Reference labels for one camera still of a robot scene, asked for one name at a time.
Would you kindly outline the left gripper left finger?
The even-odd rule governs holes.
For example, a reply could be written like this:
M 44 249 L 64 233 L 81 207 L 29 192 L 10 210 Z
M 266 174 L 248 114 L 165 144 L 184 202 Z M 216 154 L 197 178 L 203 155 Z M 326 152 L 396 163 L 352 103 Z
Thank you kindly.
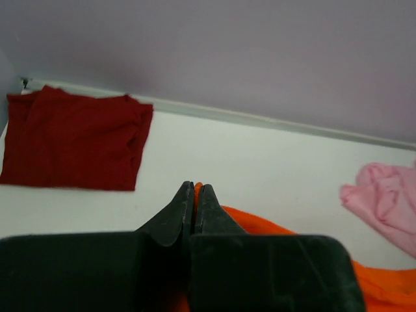
M 1 240 L 2 311 L 139 311 L 157 260 L 180 256 L 194 184 L 135 231 L 21 235 Z

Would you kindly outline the orange t-shirt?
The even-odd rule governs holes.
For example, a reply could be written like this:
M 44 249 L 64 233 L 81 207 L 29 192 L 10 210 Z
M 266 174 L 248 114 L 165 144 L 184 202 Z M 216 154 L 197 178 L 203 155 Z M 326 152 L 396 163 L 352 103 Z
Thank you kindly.
M 183 237 L 183 242 L 187 245 L 189 252 L 189 262 L 189 239 L 194 231 L 196 209 L 198 206 L 198 191 L 202 186 L 204 185 L 200 183 L 194 184 L 194 204 L 189 233 Z M 258 216 L 230 207 L 221 207 L 237 221 L 238 225 L 251 235 L 300 235 Z M 364 311 L 415 310 L 415 271 L 413 269 L 388 270 L 367 267 L 352 259 L 351 262 L 365 300 L 366 309 Z M 191 311 L 189 294 L 186 305 L 187 309 Z

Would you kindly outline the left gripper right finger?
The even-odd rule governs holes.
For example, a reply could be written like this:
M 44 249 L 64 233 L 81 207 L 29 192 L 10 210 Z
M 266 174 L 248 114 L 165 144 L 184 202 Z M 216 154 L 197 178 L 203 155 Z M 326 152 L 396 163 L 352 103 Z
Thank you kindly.
M 322 235 L 251 235 L 198 191 L 189 239 L 191 311 L 364 311 L 350 256 Z

